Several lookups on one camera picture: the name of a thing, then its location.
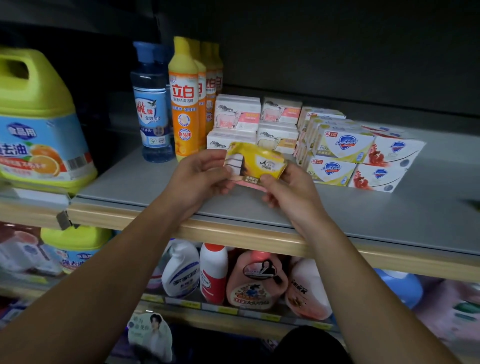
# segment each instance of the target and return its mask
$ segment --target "pink detergent bottle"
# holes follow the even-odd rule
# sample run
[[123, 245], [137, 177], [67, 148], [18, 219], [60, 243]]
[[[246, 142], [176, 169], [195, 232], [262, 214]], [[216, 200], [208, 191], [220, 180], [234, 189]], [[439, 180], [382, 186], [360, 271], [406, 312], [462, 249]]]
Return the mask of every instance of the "pink detergent bottle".
[[268, 310], [287, 290], [288, 278], [276, 254], [241, 254], [227, 283], [228, 302], [237, 307]]

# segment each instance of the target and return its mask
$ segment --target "white and red bottle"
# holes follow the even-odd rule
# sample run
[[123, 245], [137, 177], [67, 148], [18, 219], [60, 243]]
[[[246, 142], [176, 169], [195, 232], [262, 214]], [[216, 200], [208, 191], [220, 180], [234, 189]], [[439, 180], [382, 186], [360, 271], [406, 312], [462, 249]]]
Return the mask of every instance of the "white and red bottle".
[[204, 243], [200, 249], [200, 290], [207, 302], [223, 303], [227, 271], [227, 249], [223, 245]]

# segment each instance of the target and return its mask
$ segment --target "yellow soap package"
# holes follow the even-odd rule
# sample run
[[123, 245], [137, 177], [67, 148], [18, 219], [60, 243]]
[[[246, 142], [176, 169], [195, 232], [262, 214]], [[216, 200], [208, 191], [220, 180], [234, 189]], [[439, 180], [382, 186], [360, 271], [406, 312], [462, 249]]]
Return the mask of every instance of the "yellow soap package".
[[231, 180], [242, 186], [266, 191], [260, 182], [262, 174], [270, 174], [279, 179], [287, 161], [281, 153], [260, 148], [250, 143], [230, 143], [224, 166], [232, 168]]

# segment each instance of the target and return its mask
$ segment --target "yellow bottle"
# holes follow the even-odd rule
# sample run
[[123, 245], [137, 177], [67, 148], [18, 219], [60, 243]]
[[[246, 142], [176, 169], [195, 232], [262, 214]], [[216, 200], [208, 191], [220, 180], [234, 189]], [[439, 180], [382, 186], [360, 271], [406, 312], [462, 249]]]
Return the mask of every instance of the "yellow bottle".
[[213, 129], [216, 99], [216, 63], [212, 58], [212, 43], [202, 42], [202, 63], [207, 68], [207, 134]]
[[0, 47], [0, 170], [17, 187], [71, 194], [97, 174], [67, 86], [34, 49]]
[[216, 94], [222, 93], [223, 88], [223, 62], [220, 58], [220, 45], [218, 43], [212, 44], [213, 60], [216, 63]]
[[112, 237], [112, 230], [94, 226], [70, 226], [66, 230], [42, 228], [40, 237], [57, 257], [65, 273], [72, 273]]
[[206, 76], [207, 68], [200, 61], [200, 41], [195, 39], [189, 39], [188, 44], [190, 45], [190, 54], [195, 61], [195, 64], [198, 68], [198, 121], [199, 121], [199, 148], [207, 148], [207, 138], [206, 138], [206, 122], [207, 122], [207, 90], [206, 90]]
[[168, 64], [175, 154], [180, 161], [199, 150], [198, 68], [186, 38], [173, 37], [175, 54]]

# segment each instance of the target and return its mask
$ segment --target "gray shelf surface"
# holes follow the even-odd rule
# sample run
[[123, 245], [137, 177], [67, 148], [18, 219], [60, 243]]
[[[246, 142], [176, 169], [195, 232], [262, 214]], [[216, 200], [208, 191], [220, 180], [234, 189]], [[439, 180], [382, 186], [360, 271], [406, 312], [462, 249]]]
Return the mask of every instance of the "gray shelf surface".
[[[165, 188], [177, 161], [144, 161], [141, 148], [80, 191], [79, 197], [148, 206]], [[480, 255], [480, 166], [417, 158], [393, 193], [316, 185], [322, 202], [349, 237]], [[198, 211], [200, 216], [291, 228], [279, 210], [261, 201], [262, 192], [236, 186]]]

